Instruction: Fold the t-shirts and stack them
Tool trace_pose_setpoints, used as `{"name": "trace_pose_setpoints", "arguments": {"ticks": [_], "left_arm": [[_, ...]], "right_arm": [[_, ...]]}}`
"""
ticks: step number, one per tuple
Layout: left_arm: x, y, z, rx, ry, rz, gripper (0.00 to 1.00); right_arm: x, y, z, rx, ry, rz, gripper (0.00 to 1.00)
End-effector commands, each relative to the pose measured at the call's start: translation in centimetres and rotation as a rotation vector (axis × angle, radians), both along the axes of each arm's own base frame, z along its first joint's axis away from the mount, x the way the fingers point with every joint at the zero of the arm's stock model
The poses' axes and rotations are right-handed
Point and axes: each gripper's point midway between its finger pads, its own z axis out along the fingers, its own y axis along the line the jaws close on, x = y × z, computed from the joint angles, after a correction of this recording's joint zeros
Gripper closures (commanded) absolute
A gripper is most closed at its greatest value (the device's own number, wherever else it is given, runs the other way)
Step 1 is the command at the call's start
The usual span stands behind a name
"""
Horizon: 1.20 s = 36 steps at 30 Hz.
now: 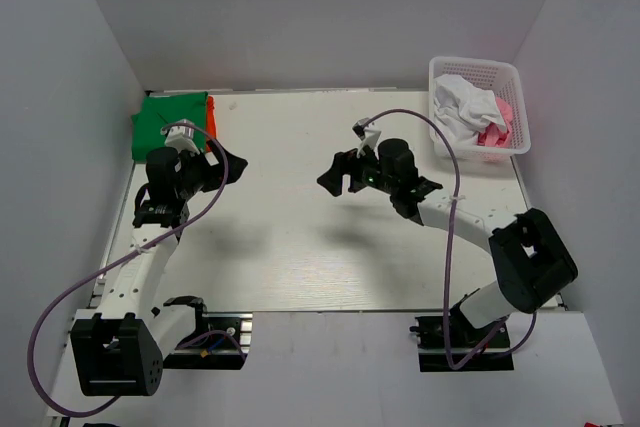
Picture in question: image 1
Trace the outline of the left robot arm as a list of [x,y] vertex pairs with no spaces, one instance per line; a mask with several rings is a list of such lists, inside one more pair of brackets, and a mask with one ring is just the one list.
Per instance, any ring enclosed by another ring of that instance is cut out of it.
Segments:
[[161,147],[147,155],[146,183],[134,202],[134,258],[118,268],[96,313],[76,321],[70,339],[81,391],[86,396],[151,396],[166,357],[184,340],[199,346],[211,334],[204,301],[193,295],[156,300],[188,201],[199,192],[234,183],[248,163],[226,150],[205,154]]

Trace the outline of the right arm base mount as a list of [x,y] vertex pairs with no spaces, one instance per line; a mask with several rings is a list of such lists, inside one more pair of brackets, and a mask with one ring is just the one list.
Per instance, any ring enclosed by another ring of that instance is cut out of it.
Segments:
[[[418,344],[418,361],[421,373],[447,373],[452,370],[446,360],[442,317],[436,315],[419,316],[409,328]],[[483,341],[497,322],[482,329],[471,329],[450,322],[451,356],[454,363],[460,363],[474,347],[481,348],[459,370],[462,372],[506,372],[514,370],[512,355],[508,353],[511,340],[507,327],[502,325],[495,335]]]

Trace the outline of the white t shirt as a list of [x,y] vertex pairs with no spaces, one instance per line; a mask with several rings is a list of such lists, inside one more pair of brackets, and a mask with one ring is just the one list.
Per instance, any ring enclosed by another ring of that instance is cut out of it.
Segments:
[[491,90],[475,87],[460,75],[443,74],[434,79],[432,94],[434,123],[451,143],[475,146],[491,123],[506,130]]

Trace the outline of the pink t shirt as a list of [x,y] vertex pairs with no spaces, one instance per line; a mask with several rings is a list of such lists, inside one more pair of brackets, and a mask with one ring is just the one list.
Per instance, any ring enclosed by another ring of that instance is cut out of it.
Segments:
[[478,135],[477,144],[483,147],[510,148],[513,138],[513,108],[500,97],[496,98],[496,104],[502,115],[506,130],[502,131],[497,124],[491,123],[484,132]]

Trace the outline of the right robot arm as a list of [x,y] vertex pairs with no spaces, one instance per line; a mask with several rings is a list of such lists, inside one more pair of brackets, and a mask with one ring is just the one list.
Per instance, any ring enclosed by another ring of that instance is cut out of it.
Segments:
[[419,174],[404,140],[338,152],[317,182],[334,197],[365,188],[383,192],[401,217],[453,234],[491,256],[495,281],[451,304],[439,327],[428,329],[429,340],[440,338],[454,349],[486,346],[487,335],[502,319],[515,312],[535,313],[578,276],[543,211],[464,208],[441,184]]

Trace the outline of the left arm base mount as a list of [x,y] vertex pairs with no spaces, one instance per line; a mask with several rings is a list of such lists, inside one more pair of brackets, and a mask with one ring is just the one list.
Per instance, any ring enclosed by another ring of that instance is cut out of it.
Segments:
[[185,310],[193,329],[168,354],[163,367],[170,370],[241,370],[251,345],[252,313],[209,311],[202,298],[179,296],[163,303],[161,313]]

